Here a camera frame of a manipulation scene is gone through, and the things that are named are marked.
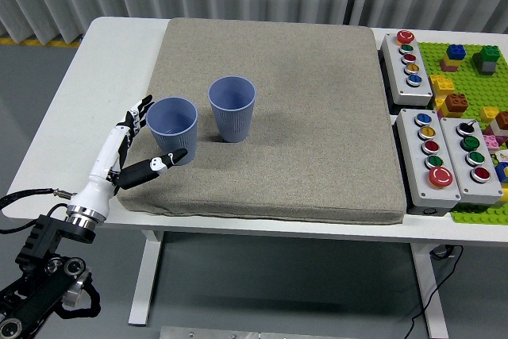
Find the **green lego baseplate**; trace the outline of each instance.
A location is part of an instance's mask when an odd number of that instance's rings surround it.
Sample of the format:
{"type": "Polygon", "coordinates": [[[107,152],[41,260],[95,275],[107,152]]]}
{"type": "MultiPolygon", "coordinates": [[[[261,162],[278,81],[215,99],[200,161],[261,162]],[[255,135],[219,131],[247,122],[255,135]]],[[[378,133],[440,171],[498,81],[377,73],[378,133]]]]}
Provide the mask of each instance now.
{"type": "MultiPolygon", "coordinates": [[[[508,110],[508,64],[502,54],[493,75],[477,75],[471,58],[473,54],[480,52],[483,46],[464,44],[467,55],[458,71],[445,72],[441,70],[440,62],[450,44],[418,42],[418,45],[427,74],[444,75],[452,79],[455,92],[466,95],[469,107],[462,118],[476,119],[482,129],[485,129],[488,124],[481,122],[479,116],[482,107],[494,106],[499,111],[508,110]]],[[[491,206],[478,213],[458,206],[452,210],[452,219],[467,224],[508,225],[508,203],[504,206],[491,206]]]]}

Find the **yellow button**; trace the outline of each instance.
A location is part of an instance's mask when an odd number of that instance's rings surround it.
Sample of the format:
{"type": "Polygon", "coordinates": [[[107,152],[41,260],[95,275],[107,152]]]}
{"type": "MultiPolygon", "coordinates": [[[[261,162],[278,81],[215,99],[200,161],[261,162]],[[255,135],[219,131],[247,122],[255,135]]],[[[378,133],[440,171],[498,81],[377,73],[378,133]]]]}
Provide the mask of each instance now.
{"type": "Polygon", "coordinates": [[[416,64],[408,64],[407,69],[410,71],[414,71],[415,73],[418,73],[418,71],[420,70],[420,68],[416,64]]]}
{"type": "Polygon", "coordinates": [[[423,126],[420,131],[418,131],[418,136],[424,141],[434,138],[435,135],[436,131],[432,127],[428,126],[423,126]]]}

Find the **pink lego brick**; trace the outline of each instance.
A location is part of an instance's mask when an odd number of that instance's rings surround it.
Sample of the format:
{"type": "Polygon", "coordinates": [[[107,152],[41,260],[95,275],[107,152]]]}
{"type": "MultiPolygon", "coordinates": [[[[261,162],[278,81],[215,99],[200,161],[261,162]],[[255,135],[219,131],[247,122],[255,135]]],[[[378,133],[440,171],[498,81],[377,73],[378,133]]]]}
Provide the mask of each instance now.
{"type": "Polygon", "coordinates": [[[485,144],[487,145],[490,154],[499,150],[499,143],[495,139],[495,135],[484,135],[483,139],[485,140],[485,144]]]}
{"type": "Polygon", "coordinates": [[[492,131],[492,128],[490,126],[488,126],[484,131],[483,131],[483,136],[491,136],[491,137],[495,137],[495,140],[498,142],[498,146],[500,146],[501,144],[505,143],[506,141],[508,141],[508,137],[504,137],[503,135],[495,135],[495,133],[492,131]]]}
{"type": "Polygon", "coordinates": [[[442,71],[458,71],[459,70],[459,67],[449,67],[448,65],[446,65],[446,63],[444,62],[443,59],[441,59],[439,64],[441,65],[442,71]]]}

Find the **yellow floor line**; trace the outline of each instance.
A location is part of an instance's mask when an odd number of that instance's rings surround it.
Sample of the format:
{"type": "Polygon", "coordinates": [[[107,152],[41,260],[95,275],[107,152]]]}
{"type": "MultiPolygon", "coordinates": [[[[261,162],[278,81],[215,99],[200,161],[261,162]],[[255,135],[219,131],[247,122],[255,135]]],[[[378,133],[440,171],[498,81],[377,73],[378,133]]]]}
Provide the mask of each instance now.
{"type": "Polygon", "coordinates": [[[77,48],[79,47],[79,41],[72,41],[70,44],[67,44],[65,41],[61,40],[51,40],[46,45],[42,45],[39,40],[23,40],[21,43],[17,43],[13,39],[9,37],[0,37],[0,44],[10,44],[10,45],[32,45],[37,47],[64,47],[64,48],[77,48]]]}

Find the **red button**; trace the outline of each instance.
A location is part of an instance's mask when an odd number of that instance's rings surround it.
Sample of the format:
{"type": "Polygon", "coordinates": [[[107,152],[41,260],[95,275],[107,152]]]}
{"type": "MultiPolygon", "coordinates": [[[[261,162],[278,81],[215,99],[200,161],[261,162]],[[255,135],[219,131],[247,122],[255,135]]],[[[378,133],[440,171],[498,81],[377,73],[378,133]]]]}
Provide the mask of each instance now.
{"type": "Polygon", "coordinates": [[[429,171],[429,181],[434,186],[443,188],[453,183],[453,175],[447,168],[437,166],[429,171]]]}
{"type": "Polygon", "coordinates": [[[426,141],[421,145],[421,150],[426,155],[437,154],[437,152],[439,152],[439,145],[434,141],[426,141]]]}
{"type": "Polygon", "coordinates": [[[491,174],[487,169],[477,167],[471,170],[471,177],[477,183],[484,184],[491,178],[491,174]]]}
{"type": "Polygon", "coordinates": [[[402,56],[402,62],[404,64],[414,64],[414,62],[416,61],[416,56],[415,55],[411,55],[410,53],[406,53],[404,56],[402,56]]]}
{"type": "Polygon", "coordinates": [[[410,31],[402,30],[397,33],[397,41],[400,44],[409,44],[414,40],[414,35],[410,31]]]}

